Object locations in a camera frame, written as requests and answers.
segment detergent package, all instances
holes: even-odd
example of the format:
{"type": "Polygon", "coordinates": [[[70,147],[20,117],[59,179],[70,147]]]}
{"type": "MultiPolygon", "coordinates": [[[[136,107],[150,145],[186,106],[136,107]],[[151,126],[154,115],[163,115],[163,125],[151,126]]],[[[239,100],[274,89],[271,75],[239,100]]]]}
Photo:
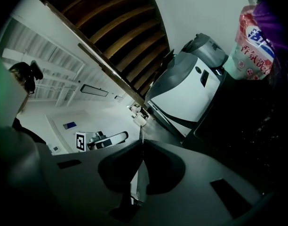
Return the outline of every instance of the detergent package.
{"type": "Polygon", "coordinates": [[[224,69],[236,80],[262,80],[271,72],[274,52],[253,19],[255,6],[240,14],[236,43],[224,69]]]}

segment wooden ceiling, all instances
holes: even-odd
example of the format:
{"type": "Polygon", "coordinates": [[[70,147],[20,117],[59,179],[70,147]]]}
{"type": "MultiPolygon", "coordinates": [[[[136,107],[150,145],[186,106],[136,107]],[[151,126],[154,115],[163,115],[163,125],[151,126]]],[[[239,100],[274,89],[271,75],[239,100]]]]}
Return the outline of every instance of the wooden ceiling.
{"type": "Polygon", "coordinates": [[[168,52],[153,0],[46,0],[103,55],[124,81],[145,96],[168,52]]]}

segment detergent bag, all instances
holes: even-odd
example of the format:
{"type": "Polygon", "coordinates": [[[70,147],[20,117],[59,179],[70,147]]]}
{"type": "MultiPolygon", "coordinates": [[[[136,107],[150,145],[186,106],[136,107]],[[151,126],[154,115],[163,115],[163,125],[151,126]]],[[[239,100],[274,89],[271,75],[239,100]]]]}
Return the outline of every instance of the detergent bag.
{"type": "Polygon", "coordinates": [[[236,80],[262,80],[271,72],[275,58],[253,19],[255,6],[245,6],[240,14],[236,43],[224,69],[236,80]]]}

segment white ceiling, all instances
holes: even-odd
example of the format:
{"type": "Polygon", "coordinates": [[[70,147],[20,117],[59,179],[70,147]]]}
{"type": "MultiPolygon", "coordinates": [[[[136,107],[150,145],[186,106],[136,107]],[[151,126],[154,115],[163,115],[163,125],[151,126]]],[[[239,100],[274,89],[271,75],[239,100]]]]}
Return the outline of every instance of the white ceiling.
{"type": "Polygon", "coordinates": [[[124,91],[110,81],[104,72],[92,65],[84,65],[81,60],[72,57],[13,18],[10,19],[1,39],[0,55],[6,67],[20,61],[28,63],[35,58],[43,71],[44,79],[35,82],[38,85],[31,99],[57,100],[64,96],[64,100],[68,101],[78,85],[82,86],[84,83],[106,90],[109,95],[100,97],[84,94],[78,90],[74,100],[114,100],[115,96],[122,97],[124,94],[124,91]],[[57,81],[59,79],[73,82],[64,83],[57,81]],[[63,87],[68,89],[60,96],[63,87]]]}

